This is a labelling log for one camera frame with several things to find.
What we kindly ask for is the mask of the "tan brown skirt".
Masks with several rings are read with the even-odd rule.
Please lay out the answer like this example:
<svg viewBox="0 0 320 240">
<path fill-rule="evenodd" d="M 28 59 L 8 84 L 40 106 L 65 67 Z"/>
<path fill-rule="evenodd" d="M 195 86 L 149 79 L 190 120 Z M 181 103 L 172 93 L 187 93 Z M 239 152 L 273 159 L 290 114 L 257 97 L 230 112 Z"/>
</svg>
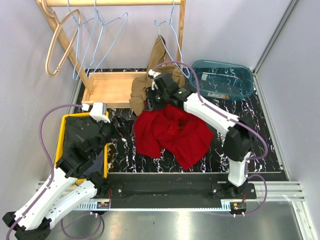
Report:
<svg viewBox="0 0 320 240">
<path fill-rule="evenodd" d="M 159 35 L 151 50 L 146 73 L 142 76 L 136 77 L 132 82 L 129 104 L 136 116 L 139 116 L 145 109 L 145 103 L 147 100 L 146 90 L 154 85 L 153 77 L 155 74 L 170 73 L 173 81 L 176 82 L 179 87 L 184 86 L 186 83 L 186 79 L 182 71 L 172 63 L 165 64 L 154 69 L 156 66 L 171 60 L 165 47 L 166 41 L 161 35 Z"/>
</svg>

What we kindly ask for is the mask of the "red cloth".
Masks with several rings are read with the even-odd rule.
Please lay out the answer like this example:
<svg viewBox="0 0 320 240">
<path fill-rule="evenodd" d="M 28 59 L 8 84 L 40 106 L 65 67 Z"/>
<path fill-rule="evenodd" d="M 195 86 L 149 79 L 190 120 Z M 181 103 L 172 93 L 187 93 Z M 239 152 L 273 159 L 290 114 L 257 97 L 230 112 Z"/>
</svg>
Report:
<svg viewBox="0 0 320 240">
<path fill-rule="evenodd" d="M 143 111 L 133 125 L 133 132 L 137 153 L 159 158 L 161 150 L 166 149 L 184 170 L 205 156 L 214 138 L 203 120 L 171 105 Z"/>
</svg>

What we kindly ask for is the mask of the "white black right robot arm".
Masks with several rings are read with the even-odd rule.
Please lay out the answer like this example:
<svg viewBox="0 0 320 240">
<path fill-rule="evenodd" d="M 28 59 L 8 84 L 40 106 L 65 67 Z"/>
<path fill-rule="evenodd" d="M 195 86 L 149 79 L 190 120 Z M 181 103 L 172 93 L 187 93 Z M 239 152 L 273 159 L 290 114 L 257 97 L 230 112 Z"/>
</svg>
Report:
<svg viewBox="0 0 320 240">
<path fill-rule="evenodd" d="M 198 96 L 195 88 L 187 84 L 179 87 L 168 72 L 149 70 L 147 75 L 151 79 L 151 87 L 146 90 L 149 107 L 155 109 L 170 104 L 203 120 L 224 137 L 223 152 L 229 159 L 227 192 L 235 199 L 243 195 L 255 142 L 245 118 L 228 113 Z"/>
</svg>

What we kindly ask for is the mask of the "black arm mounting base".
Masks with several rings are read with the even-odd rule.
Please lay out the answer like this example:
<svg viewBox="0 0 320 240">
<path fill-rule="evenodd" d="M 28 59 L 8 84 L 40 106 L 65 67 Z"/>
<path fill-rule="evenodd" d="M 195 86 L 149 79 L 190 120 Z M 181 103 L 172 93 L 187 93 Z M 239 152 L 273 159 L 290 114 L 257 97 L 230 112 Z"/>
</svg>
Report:
<svg viewBox="0 0 320 240">
<path fill-rule="evenodd" d="M 253 183 L 234 187 L 226 173 L 110 173 L 114 211 L 227 211 L 227 202 L 256 200 Z"/>
</svg>

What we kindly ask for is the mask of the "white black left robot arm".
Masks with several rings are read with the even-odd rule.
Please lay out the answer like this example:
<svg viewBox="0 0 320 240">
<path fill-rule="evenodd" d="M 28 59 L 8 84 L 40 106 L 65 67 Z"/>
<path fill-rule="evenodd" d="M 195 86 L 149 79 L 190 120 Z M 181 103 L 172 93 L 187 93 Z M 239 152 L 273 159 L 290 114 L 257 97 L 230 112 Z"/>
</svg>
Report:
<svg viewBox="0 0 320 240">
<path fill-rule="evenodd" d="M 52 174 L 19 210 L 7 212 L 2 220 L 18 240 L 44 240 L 64 216 L 82 201 L 103 198 L 109 193 L 107 178 L 87 173 L 118 129 L 107 117 L 65 118 L 62 155 Z"/>
</svg>

